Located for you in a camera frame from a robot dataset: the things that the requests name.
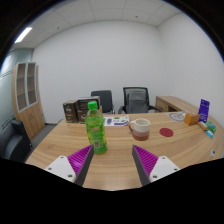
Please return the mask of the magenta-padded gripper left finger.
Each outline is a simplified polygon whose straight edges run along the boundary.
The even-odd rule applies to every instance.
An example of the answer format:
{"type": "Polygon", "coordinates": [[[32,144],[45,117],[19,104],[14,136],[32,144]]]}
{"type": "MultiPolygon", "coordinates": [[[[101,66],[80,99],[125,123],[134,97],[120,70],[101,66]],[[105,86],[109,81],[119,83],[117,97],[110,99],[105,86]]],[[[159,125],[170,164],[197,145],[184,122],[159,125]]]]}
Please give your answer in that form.
{"type": "Polygon", "coordinates": [[[68,180],[76,185],[82,186],[84,184],[91,160],[94,155],[93,146],[87,146],[83,149],[66,157],[60,155],[45,170],[68,180]]]}

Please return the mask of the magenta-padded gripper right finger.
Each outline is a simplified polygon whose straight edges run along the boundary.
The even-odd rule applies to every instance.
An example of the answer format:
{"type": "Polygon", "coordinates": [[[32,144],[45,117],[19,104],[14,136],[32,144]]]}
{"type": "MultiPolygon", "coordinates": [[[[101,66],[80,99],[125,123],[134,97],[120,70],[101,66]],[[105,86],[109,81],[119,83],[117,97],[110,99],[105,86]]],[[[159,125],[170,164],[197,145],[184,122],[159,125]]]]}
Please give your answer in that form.
{"type": "Polygon", "coordinates": [[[143,186],[180,170],[168,157],[157,157],[136,145],[132,147],[132,156],[143,186]]]}

